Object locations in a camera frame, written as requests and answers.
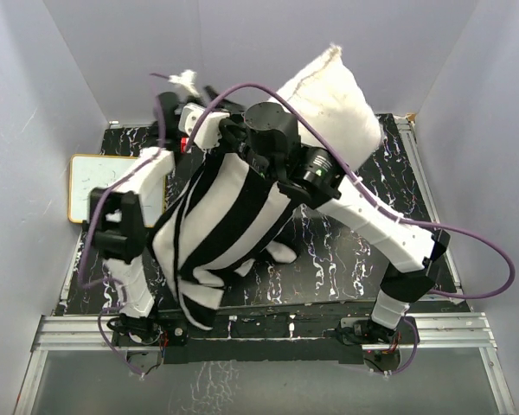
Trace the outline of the black white striped pillowcase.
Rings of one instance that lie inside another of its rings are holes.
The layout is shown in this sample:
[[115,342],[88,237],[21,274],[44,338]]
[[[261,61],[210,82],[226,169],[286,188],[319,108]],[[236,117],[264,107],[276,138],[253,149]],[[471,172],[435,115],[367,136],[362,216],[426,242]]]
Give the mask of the black white striped pillowcase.
[[235,154],[206,156],[149,239],[192,325],[213,328],[226,288],[262,254],[280,264],[296,260],[279,234],[297,206]]

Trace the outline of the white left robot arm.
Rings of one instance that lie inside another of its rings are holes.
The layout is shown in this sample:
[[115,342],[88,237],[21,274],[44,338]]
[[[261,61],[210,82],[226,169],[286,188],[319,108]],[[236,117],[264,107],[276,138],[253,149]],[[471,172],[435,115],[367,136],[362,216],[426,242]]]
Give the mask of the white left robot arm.
[[157,95],[152,126],[156,142],[143,148],[119,179],[89,193],[84,249],[94,249],[103,259],[109,271],[104,280],[119,295],[116,317],[107,325],[120,335],[133,335],[144,345],[156,342],[163,328],[142,260],[149,234],[143,201],[191,148],[190,136],[199,149],[212,149],[220,141],[216,126],[221,118],[245,109],[220,97],[211,86],[205,86],[203,93],[192,86],[186,90],[185,98],[171,92]]

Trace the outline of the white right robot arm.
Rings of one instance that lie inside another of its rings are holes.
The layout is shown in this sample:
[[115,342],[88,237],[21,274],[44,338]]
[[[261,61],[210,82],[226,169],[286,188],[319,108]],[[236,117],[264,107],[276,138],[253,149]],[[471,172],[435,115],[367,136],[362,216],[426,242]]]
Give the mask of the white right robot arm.
[[296,98],[284,108],[262,102],[219,123],[220,145],[235,153],[271,190],[269,202],[305,204],[339,220],[375,246],[390,264],[381,282],[369,335],[390,342],[411,303],[434,285],[434,262],[449,243],[446,232],[407,224],[348,173],[361,166],[382,140],[381,126],[364,98],[314,103]]

